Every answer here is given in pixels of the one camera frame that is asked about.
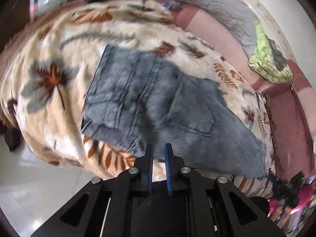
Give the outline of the right hand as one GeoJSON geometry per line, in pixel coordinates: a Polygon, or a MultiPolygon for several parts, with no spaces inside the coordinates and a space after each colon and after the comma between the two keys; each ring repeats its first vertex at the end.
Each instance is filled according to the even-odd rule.
{"type": "Polygon", "coordinates": [[[292,213],[295,213],[304,206],[302,199],[299,200],[299,203],[296,207],[285,207],[282,201],[271,198],[269,202],[269,214],[268,217],[276,223],[276,225],[281,229],[289,220],[292,213]]]}

